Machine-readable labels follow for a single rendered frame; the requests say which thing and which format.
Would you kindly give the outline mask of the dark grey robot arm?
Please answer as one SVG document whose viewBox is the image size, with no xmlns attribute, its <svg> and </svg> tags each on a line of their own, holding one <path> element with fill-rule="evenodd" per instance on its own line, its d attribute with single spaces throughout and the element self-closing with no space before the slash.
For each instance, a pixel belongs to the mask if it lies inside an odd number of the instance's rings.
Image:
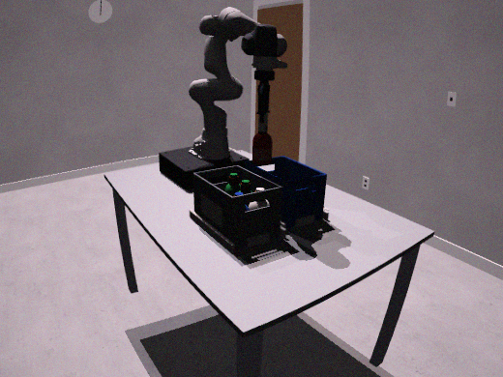
<svg viewBox="0 0 503 377">
<path fill-rule="evenodd" d="M 228 158 L 230 153 L 226 112 L 214 105 L 214 101 L 235 100 L 243 93 L 242 83 L 227 67 L 227 40 L 233 42 L 244 36 L 241 48 L 247 55 L 253 55 L 251 65 L 258 71 L 287 69 L 287 64 L 277 59 L 286 52 L 287 42 L 283 35 L 277 34 L 275 26 L 259 24 L 231 7 L 223 9 L 220 15 L 204 16 L 199 29 L 201 34 L 210 35 L 204 46 L 204 68 L 217 78 L 199 79 L 191 83 L 189 95 L 200 105 L 205 127 L 189 153 L 200 160 L 222 160 Z"/>
</svg>

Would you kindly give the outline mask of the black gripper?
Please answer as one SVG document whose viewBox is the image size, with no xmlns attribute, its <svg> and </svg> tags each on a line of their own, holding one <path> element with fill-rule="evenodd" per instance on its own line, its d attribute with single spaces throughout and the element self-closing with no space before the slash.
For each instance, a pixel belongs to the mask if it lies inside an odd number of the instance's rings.
<svg viewBox="0 0 503 377">
<path fill-rule="evenodd" d="M 260 80 L 258 85 L 258 131 L 266 131 L 266 124 L 268 126 L 268 113 L 269 110 L 269 94 L 270 94 L 270 85 L 268 80 L 275 79 L 275 72 L 267 72 L 267 71 L 255 71 L 254 79 Z M 265 95 L 266 94 L 266 95 Z M 266 110 L 265 110 L 266 105 Z M 266 112 L 267 113 L 266 113 Z M 266 118 L 267 114 L 267 118 Z"/>
</svg>

